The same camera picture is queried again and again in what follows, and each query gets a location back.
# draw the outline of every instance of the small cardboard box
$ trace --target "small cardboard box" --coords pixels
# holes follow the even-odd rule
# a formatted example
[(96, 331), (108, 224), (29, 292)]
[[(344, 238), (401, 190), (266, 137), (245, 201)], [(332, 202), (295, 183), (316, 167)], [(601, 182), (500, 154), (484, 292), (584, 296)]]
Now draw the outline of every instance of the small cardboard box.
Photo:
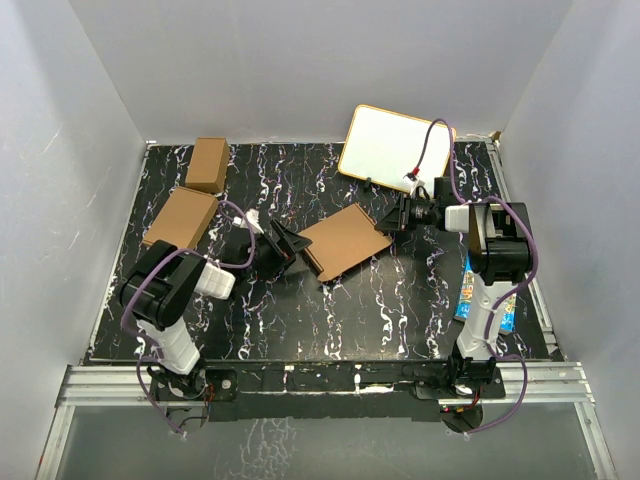
[(176, 188), (142, 239), (149, 246), (164, 240), (178, 248), (195, 248), (218, 208), (218, 199), (188, 188)]
[(206, 193), (223, 192), (228, 164), (229, 145), (224, 138), (198, 138), (187, 170), (187, 188)]
[(318, 270), (318, 280), (328, 282), (391, 245), (391, 239), (374, 229), (371, 218), (353, 204), (300, 232), (313, 241), (305, 253)]

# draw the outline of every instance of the white board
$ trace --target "white board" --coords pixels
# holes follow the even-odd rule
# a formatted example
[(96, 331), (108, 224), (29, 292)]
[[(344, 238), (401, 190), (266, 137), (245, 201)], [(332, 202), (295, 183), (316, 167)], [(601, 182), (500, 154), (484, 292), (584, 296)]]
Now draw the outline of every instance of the white board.
[[(432, 122), (359, 105), (353, 114), (351, 128), (338, 163), (344, 175), (385, 187), (409, 191), (402, 177), (418, 163), (424, 137)], [(433, 195), (433, 179), (441, 177), (449, 158), (449, 133), (438, 124), (431, 130), (429, 144), (418, 177)]]

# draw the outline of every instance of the blue book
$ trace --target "blue book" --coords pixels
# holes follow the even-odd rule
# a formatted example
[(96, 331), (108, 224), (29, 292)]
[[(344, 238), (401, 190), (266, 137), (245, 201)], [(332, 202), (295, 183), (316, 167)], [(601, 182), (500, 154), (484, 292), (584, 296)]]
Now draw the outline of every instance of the blue book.
[[(473, 271), (471, 270), (471, 264), (469, 263), (469, 257), (467, 256), (467, 262), (465, 264), (464, 274), (462, 277), (462, 287), (460, 287), (460, 297), (458, 298), (458, 305), (456, 306), (456, 313), (454, 318), (464, 322), (469, 318), (469, 309), (471, 308), (471, 297), (473, 296)], [(515, 330), (516, 321), (516, 296), (514, 293), (507, 300), (507, 311), (502, 317), (500, 323), (500, 333), (508, 334)]]

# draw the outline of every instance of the white wall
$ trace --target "white wall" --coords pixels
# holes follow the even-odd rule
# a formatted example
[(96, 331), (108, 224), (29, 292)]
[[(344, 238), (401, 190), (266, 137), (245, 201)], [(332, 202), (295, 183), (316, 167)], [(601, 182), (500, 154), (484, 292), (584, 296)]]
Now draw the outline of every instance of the white wall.
[(614, 463), (638, 478), (640, 2), (576, 2), (503, 135), (561, 347), (584, 362)]
[(344, 140), (358, 104), (502, 130), (571, 0), (70, 0), (143, 137)]
[(0, 477), (35, 475), (144, 142), (65, 0), (0, 2)]

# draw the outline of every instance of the marble tabletop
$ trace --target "marble tabletop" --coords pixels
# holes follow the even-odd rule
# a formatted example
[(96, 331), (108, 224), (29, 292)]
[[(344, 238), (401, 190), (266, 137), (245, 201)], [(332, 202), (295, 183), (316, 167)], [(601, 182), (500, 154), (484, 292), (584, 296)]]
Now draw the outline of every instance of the marble tabletop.
[[(232, 145), (227, 198), (300, 231), (353, 203), (372, 217), (394, 204), (397, 192), (338, 173), (342, 144)], [(170, 192), (184, 179), (192, 145), (151, 147), (112, 276), (107, 302), (86, 363), (132, 361), (146, 348), (123, 334), (123, 308), (114, 292), (143, 253), (141, 240)], [(486, 143), (456, 142), (458, 181), (465, 198), (499, 194)], [(247, 232), (221, 215), (197, 250), (215, 259)], [(275, 279), (249, 274), (227, 301), (194, 296), (184, 318), (201, 354), (211, 360), (377, 360), (446, 357), (462, 324), (453, 320), (467, 239), (419, 227), (397, 234), (390, 249), (321, 284), (302, 259)], [(529, 291), (519, 295), (516, 332), (500, 339), (502, 352), (547, 359)]]

